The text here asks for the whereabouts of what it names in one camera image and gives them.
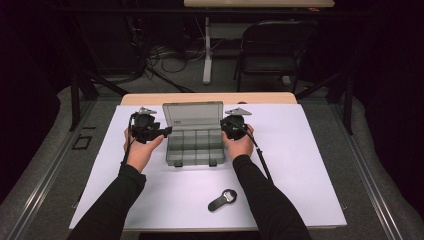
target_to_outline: white desk leg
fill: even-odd
[[[209,30],[209,18],[205,21],[205,68],[203,70],[203,84],[211,83],[212,57],[211,57],[211,35]]]

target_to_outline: clear plastic organizer box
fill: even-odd
[[[168,126],[166,162],[169,166],[217,166],[224,162],[220,120],[222,102],[163,104]]]

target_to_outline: table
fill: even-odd
[[[186,7],[202,8],[326,8],[333,7],[333,0],[184,0]],[[236,35],[242,34],[243,28],[235,30]],[[211,55],[211,23],[209,17],[205,21],[205,67],[203,70],[203,84],[211,83],[212,55]]]
[[[246,122],[255,128],[256,141],[263,150],[274,183],[291,199],[307,227],[346,225],[302,107],[296,104],[291,93],[187,93],[129,94],[123,98],[112,118],[70,228],[76,225],[116,177],[124,155],[123,129],[128,124],[130,114],[140,106],[157,110],[156,121],[164,127],[166,122],[158,104],[198,100],[221,100],[224,102],[224,110],[240,106],[253,113],[252,116],[246,116]],[[125,230],[257,229],[229,159],[216,167],[203,165],[175,168],[165,162],[166,141],[154,151],[143,171],[147,176],[146,187],[130,209]],[[263,170],[256,153],[253,153],[252,161]],[[237,201],[209,212],[207,205],[227,188],[238,193]]]

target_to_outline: black sleeve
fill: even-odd
[[[146,176],[126,165],[75,226],[68,239],[120,239],[125,219],[146,183]]]
[[[263,240],[312,239],[294,205],[249,156],[238,156],[233,167]]]

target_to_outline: hand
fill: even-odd
[[[247,131],[253,136],[253,128],[249,124],[247,125]],[[253,152],[253,142],[247,134],[238,139],[231,140],[227,138],[227,134],[222,132],[222,141],[227,145],[228,154],[230,155],[231,160],[234,160],[240,155],[252,155]]]
[[[130,153],[128,154],[127,164],[133,166],[137,171],[141,173],[144,167],[149,162],[150,156],[153,150],[162,143],[164,139],[163,135],[158,136],[146,144],[134,141],[134,138],[130,136]],[[125,129],[125,144],[124,151],[127,150],[128,146],[128,128]]]

